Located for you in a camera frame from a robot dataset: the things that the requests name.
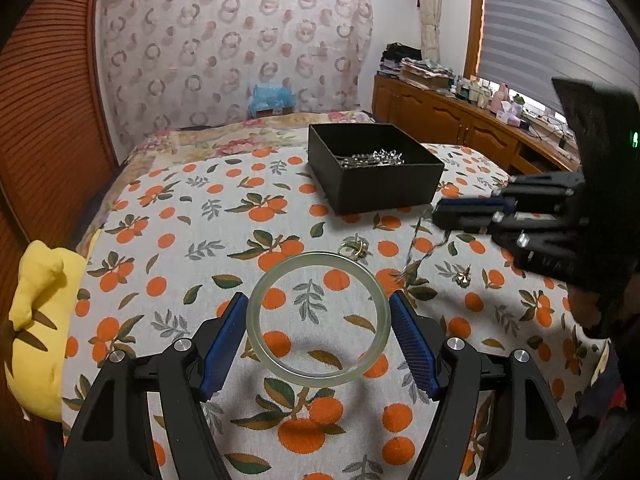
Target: blue gripper pad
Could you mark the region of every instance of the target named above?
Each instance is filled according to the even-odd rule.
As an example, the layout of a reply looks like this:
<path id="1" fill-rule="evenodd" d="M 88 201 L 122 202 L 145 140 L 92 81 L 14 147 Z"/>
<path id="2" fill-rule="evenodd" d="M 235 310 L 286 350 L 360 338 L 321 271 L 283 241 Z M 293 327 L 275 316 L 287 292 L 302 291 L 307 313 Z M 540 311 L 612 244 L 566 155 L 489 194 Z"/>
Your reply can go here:
<path id="1" fill-rule="evenodd" d="M 420 329 L 409 313 L 413 307 L 401 292 L 394 292 L 389 298 L 391 307 L 391 327 L 406 359 L 415 385 L 427 393 L 429 398 L 438 397 L 442 388 L 436 378 L 436 359 Z"/>
<path id="2" fill-rule="evenodd" d="M 200 383 L 200 392 L 210 399 L 213 393 L 219 392 L 225 384 L 231 363 L 236 357 L 238 347 L 246 332 L 246 308 L 249 298 L 244 294 L 236 294 L 226 308 L 228 316 L 214 339 L 205 357 L 204 377 Z"/>

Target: yellow cushion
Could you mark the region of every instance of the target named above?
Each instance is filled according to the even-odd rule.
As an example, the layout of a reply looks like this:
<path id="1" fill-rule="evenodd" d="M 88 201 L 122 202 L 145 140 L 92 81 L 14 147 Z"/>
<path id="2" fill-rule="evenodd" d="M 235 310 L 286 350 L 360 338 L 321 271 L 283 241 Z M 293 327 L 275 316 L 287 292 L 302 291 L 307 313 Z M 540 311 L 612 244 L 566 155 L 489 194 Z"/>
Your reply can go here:
<path id="1" fill-rule="evenodd" d="M 75 252 L 32 242 L 20 260 L 18 287 L 8 315 L 18 333 L 11 369 L 4 366 L 7 385 L 25 410 L 57 422 L 62 420 L 69 321 L 85 267 L 86 260 Z"/>

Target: bed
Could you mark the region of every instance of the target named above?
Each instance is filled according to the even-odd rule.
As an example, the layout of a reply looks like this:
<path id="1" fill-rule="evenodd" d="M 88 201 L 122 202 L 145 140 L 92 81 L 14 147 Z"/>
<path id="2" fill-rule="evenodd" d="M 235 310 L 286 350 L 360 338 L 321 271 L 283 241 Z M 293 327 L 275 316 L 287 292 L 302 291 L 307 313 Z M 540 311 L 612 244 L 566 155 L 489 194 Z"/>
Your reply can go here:
<path id="1" fill-rule="evenodd" d="M 235 291 L 250 294 L 263 272 L 306 250 L 337 251 L 363 239 L 363 263 L 387 293 L 410 248 L 419 208 L 335 216 L 306 163 L 309 123 L 366 122 L 363 112 L 293 114 L 200 132 L 161 132 L 130 157 L 86 240 L 102 226 L 82 280 L 81 312 L 69 337 L 78 351 L 63 371 L 68 434 L 87 389 L 113 349 L 162 351 L 220 316 Z M 425 145 L 445 163 L 440 197 L 489 195 L 507 174 L 466 147 Z M 426 222 L 414 256 L 442 233 Z M 79 246 L 82 253 L 86 243 Z M 470 284 L 456 275 L 470 267 Z M 566 287 L 513 267 L 487 237 L 458 234 L 406 284 L 422 314 L 479 351 L 524 348 L 567 418 L 588 384 L 602 343 L 585 338 L 568 311 Z M 363 287 L 336 269 L 284 276 L 263 303 L 260 322 L 274 354 L 326 372 L 368 348 L 375 317 Z M 150 394 L 154 447 L 162 476 L 177 479 L 157 395 Z M 487 396 L 478 403 L 462 478 L 482 456 Z M 232 478 L 338 480 L 407 478 L 433 419 L 391 335 L 383 356 L 345 386 L 315 390 L 275 377 L 245 340 L 225 387 L 202 405 Z"/>

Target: window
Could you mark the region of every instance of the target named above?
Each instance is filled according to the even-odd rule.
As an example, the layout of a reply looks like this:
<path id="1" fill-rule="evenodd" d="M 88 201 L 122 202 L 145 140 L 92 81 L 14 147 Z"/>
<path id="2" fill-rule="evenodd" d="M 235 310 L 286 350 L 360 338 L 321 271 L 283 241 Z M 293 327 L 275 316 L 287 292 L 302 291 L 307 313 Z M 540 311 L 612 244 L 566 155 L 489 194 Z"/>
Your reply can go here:
<path id="1" fill-rule="evenodd" d="M 478 75 L 534 107 L 562 111 L 554 76 L 640 93 L 638 49 L 606 0 L 484 0 L 483 21 Z"/>

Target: floral blanket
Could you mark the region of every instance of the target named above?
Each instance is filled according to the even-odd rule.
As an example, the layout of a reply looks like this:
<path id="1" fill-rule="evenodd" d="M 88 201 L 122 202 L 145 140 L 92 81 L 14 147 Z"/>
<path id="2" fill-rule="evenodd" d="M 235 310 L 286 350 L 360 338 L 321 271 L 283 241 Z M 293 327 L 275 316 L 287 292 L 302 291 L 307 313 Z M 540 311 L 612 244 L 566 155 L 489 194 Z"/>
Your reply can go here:
<path id="1" fill-rule="evenodd" d="M 114 211 L 122 191 L 136 179 L 153 170 L 220 156 L 251 153 L 259 148 L 306 145 L 307 127 L 318 123 L 373 122 L 360 110 L 325 114 L 299 113 L 252 119 L 196 132 L 164 130 L 149 136 L 127 157 L 126 167 L 117 177 L 100 205 L 100 210 L 78 244 L 76 251 L 87 255 L 94 233 Z"/>
<path id="2" fill-rule="evenodd" d="M 202 149 L 214 150 L 207 138 Z M 228 145 L 233 139 L 225 140 Z M 252 143 L 235 146 L 245 150 L 246 144 Z M 406 261 L 420 208 L 336 216 L 304 147 L 252 146 L 251 153 L 151 170 L 122 191 L 96 242 L 70 322 L 72 350 L 62 381 L 65 434 L 110 351 L 155 354 L 193 336 L 204 320 L 224 312 L 235 291 L 251 294 L 263 273 L 289 255 L 335 252 L 344 241 L 363 240 L 369 250 L 362 263 L 387 294 L 397 287 L 394 276 Z M 469 148 L 427 147 L 445 163 L 433 204 L 443 196 L 487 196 L 507 179 Z M 424 222 L 412 259 L 442 235 Z M 457 280 L 466 269 L 470 281 Z M 514 268 L 511 255 L 487 236 L 455 234 L 409 275 L 404 290 L 447 335 L 479 351 L 528 351 L 564 416 L 572 412 L 602 342 L 585 338 L 572 319 L 563 283 Z M 366 289 L 337 269 L 307 267 L 283 276 L 262 307 L 267 345 L 301 370 L 351 365 L 376 332 Z M 233 479 L 405 480 L 436 404 L 418 389 L 392 333 L 362 377 L 320 389 L 271 374 L 244 338 L 224 388 L 202 409 Z M 177 480 L 157 394 L 150 395 L 150 413 L 162 476 Z M 476 474 L 489 414 L 482 394 L 464 478 Z"/>

